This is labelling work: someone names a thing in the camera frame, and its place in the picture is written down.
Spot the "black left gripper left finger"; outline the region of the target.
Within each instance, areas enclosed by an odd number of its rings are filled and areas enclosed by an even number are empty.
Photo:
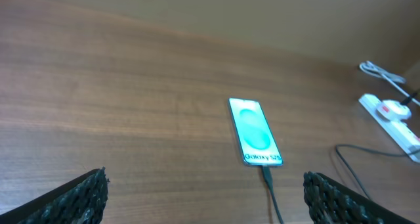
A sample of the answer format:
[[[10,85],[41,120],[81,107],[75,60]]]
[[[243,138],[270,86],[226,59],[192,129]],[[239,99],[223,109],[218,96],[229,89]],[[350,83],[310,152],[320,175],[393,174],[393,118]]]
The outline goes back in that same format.
[[[105,168],[93,169],[9,212],[2,223],[100,223],[108,200]]]

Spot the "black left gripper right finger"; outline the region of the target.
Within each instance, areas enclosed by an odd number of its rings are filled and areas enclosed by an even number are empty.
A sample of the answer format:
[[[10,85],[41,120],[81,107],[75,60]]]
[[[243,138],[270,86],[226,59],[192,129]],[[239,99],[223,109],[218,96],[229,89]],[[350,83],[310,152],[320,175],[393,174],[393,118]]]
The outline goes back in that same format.
[[[306,172],[303,187],[314,223],[413,224],[322,173]]]

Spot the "blue Galaxy smartphone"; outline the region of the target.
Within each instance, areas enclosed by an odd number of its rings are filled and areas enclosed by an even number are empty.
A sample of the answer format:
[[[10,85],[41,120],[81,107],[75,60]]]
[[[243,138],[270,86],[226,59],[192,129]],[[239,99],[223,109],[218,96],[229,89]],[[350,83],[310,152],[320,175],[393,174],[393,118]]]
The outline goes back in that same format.
[[[284,159],[258,101],[229,98],[242,160],[250,166],[283,166]]]

